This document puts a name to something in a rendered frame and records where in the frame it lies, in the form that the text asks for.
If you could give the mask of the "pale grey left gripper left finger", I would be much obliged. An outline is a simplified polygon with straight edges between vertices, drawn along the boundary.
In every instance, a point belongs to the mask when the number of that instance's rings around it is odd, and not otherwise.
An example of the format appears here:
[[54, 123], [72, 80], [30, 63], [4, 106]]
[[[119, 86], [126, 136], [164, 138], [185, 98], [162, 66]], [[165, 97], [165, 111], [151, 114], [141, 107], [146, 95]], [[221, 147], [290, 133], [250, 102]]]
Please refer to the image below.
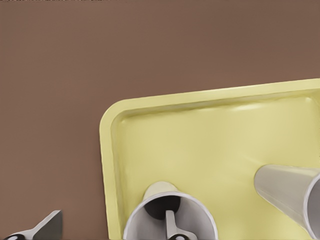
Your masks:
[[12, 233], [3, 240], [61, 240], [63, 235], [63, 211], [54, 210], [35, 227]]

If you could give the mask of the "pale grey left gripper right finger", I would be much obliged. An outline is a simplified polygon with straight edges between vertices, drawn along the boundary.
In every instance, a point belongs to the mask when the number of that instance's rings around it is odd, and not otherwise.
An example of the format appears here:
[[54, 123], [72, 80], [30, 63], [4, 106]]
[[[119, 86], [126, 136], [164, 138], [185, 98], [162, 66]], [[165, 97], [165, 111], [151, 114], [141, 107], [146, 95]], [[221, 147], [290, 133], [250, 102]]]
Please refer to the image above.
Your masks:
[[190, 240], [193, 237], [193, 233], [177, 227], [175, 213], [172, 210], [167, 210], [165, 212], [165, 220], [166, 238], [168, 240]]

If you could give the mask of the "white IKEA cup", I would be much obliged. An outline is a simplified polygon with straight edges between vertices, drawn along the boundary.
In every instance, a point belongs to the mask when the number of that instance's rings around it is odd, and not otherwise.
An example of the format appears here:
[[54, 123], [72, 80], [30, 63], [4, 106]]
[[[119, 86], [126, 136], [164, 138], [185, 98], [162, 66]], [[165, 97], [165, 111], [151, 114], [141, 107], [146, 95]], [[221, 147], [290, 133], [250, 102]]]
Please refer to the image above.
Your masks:
[[320, 240], [320, 168], [267, 164], [254, 176], [258, 195]]
[[179, 229], [193, 233], [190, 240], [218, 240], [218, 229], [208, 208], [197, 198], [167, 181], [151, 184], [124, 228], [123, 240], [168, 240], [166, 211], [174, 212]]

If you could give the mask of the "pale yellow plastic tray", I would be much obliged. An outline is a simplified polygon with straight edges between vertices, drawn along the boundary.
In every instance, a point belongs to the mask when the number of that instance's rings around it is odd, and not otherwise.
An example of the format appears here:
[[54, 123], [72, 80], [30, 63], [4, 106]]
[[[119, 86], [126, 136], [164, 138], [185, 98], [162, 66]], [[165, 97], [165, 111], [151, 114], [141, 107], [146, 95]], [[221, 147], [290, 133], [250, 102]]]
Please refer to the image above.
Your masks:
[[320, 168], [320, 78], [121, 100], [99, 138], [112, 240], [158, 181], [200, 200], [221, 240], [310, 238], [254, 176], [267, 164]]

